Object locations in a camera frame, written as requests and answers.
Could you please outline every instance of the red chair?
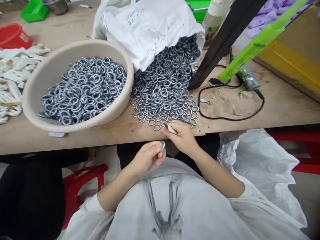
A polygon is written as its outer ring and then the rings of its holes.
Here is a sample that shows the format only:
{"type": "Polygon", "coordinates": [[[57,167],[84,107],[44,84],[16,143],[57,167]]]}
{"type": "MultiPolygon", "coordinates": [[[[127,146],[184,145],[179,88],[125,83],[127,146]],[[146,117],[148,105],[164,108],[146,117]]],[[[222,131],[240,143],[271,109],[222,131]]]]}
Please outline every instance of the red chair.
{"type": "Polygon", "coordinates": [[[269,132],[278,141],[305,142],[310,158],[298,158],[300,163],[293,171],[320,175],[320,132],[314,131],[284,131],[269,132]]]}
{"type": "Polygon", "coordinates": [[[79,210],[83,202],[80,200],[78,193],[81,187],[90,180],[98,177],[98,191],[104,187],[104,173],[108,170],[106,164],[82,168],[75,173],[63,179],[64,194],[66,199],[66,214],[62,230],[67,228],[72,215],[79,210]]]}

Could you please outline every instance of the white shirt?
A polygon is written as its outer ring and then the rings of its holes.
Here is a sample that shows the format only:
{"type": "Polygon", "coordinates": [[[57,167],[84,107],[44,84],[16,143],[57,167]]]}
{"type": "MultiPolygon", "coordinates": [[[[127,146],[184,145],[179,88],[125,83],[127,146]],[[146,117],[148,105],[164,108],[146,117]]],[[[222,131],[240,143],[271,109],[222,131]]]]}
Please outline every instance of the white shirt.
{"type": "Polygon", "coordinates": [[[308,239],[273,214],[246,186],[237,199],[224,197],[189,166],[166,158],[119,203],[102,209],[97,195],[72,216],[65,240],[115,239],[308,239]]]}

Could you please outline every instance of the power cord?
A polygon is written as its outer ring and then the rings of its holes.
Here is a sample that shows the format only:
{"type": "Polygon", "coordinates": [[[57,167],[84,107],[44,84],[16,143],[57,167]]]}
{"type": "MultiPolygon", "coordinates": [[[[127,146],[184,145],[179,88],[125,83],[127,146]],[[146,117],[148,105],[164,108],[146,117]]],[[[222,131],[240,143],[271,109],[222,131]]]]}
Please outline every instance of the power cord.
{"type": "MultiPolygon", "coordinates": [[[[216,67],[223,67],[223,68],[226,68],[226,66],[224,65],[220,65],[220,64],[217,64],[216,67]]],[[[254,117],[255,115],[257,115],[261,109],[263,108],[264,106],[264,102],[265,102],[265,99],[264,99],[264,96],[262,95],[262,93],[259,91],[259,89],[256,89],[254,90],[257,95],[260,97],[260,99],[262,100],[262,104],[260,106],[260,108],[254,113],[252,114],[251,116],[249,117],[245,117],[245,118],[241,118],[241,119],[232,119],[232,118],[226,118],[226,117],[208,117],[208,116],[205,116],[202,112],[201,112],[201,108],[200,108],[200,96],[201,96],[201,93],[202,91],[206,90],[206,89],[210,89],[210,88],[216,88],[216,87],[222,87],[222,86],[226,86],[226,87],[230,87],[230,88],[238,88],[242,85],[242,81],[240,81],[240,84],[238,86],[230,86],[229,83],[230,83],[231,79],[227,82],[227,83],[223,83],[221,82],[219,79],[217,78],[211,78],[209,80],[209,85],[210,87],[206,87],[204,89],[202,89],[200,92],[199,92],[199,98],[198,98],[198,107],[199,107],[199,113],[202,117],[204,118],[207,118],[207,119],[211,119],[211,120],[215,120],[215,119],[224,119],[224,120],[228,120],[228,121],[233,121],[233,122],[239,122],[239,121],[243,121],[243,120],[247,120],[249,118],[252,118],[254,117]]]]}

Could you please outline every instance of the green tool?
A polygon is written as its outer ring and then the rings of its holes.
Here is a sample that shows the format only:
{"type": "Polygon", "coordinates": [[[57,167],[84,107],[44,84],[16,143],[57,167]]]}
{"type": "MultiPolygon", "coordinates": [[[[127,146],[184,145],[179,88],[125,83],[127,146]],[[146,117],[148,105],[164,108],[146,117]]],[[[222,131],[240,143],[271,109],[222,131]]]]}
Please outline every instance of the green tool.
{"type": "Polygon", "coordinates": [[[285,29],[284,25],[293,15],[306,4],[308,0],[297,0],[285,13],[274,23],[266,25],[261,32],[246,46],[246,48],[227,66],[218,76],[220,81],[229,81],[251,59],[261,52],[272,40],[285,29]]]}

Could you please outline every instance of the green plastic box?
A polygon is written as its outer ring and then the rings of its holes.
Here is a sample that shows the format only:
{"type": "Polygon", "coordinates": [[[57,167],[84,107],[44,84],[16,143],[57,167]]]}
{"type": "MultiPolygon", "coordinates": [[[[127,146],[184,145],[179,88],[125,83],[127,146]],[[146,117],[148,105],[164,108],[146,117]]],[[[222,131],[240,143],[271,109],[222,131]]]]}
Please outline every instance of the green plastic box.
{"type": "Polygon", "coordinates": [[[49,13],[49,9],[41,3],[41,0],[31,0],[22,10],[20,17],[26,22],[43,21],[49,13]]]}
{"type": "MultiPolygon", "coordinates": [[[[187,4],[190,4],[192,9],[196,8],[203,8],[203,7],[209,7],[210,5],[210,0],[186,0],[187,4]]],[[[195,19],[197,20],[198,23],[202,23],[204,16],[207,13],[207,10],[203,11],[194,11],[192,12],[195,19]]]]}

